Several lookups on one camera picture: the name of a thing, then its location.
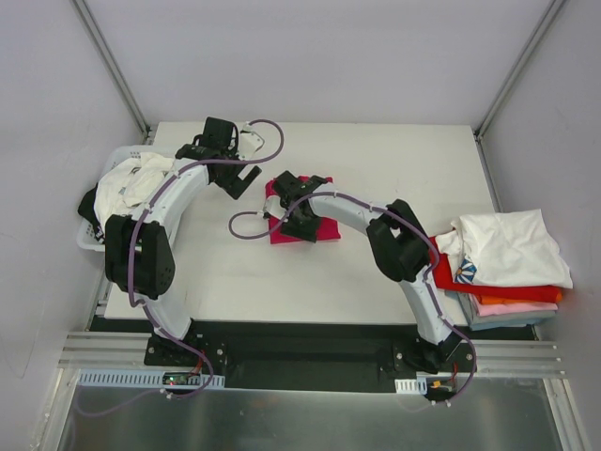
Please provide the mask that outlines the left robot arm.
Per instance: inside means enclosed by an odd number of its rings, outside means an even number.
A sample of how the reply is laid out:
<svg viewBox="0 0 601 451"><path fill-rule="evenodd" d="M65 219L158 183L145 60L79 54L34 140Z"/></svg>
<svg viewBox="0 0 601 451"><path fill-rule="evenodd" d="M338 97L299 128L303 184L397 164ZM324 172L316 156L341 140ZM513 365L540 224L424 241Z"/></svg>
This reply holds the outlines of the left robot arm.
<svg viewBox="0 0 601 451"><path fill-rule="evenodd" d="M184 297L173 288L176 262L170 238L185 209L209 185L238 199L261 174L255 165L245 177L240 175L265 145L253 125L238 128L207 118L203 132L177 150L171 168L141 204L106 223L107 279L128 294L131 307L144 310L156 334L170 338L165 351L178 365L192 363L199 344L187 335L192 318Z"/></svg>

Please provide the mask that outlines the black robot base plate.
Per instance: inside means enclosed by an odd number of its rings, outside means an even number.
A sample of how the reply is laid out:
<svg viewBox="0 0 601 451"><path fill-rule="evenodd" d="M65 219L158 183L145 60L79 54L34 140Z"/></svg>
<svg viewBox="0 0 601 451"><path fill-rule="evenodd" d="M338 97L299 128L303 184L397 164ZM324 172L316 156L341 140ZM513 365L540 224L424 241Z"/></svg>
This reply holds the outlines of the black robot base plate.
<svg viewBox="0 0 601 451"><path fill-rule="evenodd" d="M474 372L475 348L458 334L437 348L414 325L360 325L197 320L178 346L152 334L148 366L191 369L228 388L384 394L420 372L458 378Z"/></svg>

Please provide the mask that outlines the magenta t-shirt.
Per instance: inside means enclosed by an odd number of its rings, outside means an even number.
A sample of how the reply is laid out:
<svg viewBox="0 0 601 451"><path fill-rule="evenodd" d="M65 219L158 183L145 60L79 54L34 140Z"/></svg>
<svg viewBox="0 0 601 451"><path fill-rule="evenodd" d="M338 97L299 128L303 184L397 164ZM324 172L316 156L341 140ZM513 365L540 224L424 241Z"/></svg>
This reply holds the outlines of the magenta t-shirt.
<svg viewBox="0 0 601 451"><path fill-rule="evenodd" d="M275 179L270 180L265 185L265 197L269 199L272 196L276 196L276 192L273 189L273 183ZM337 241L342 238L339 231L338 223L333 219L324 218L321 221L319 228L316 231L317 241ZM270 235L270 244L285 244L292 242L301 242L301 239L296 237L287 236L282 233L282 229L278 229Z"/></svg>

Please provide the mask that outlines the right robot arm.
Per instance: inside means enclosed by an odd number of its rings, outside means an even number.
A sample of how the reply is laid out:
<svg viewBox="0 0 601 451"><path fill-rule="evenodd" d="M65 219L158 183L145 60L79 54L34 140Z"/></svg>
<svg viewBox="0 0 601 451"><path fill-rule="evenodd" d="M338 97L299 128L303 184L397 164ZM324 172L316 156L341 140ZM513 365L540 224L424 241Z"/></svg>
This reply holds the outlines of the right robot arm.
<svg viewBox="0 0 601 451"><path fill-rule="evenodd" d="M418 338L403 351L407 365L435 374L455 361L461 337L435 287L439 255L407 202L369 204L322 177L302 180L288 171L273 181L272 189L284 210L276 215L282 234L315 242L322 221L332 219L368 239L376 266L402 289L416 320Z"/></svg>

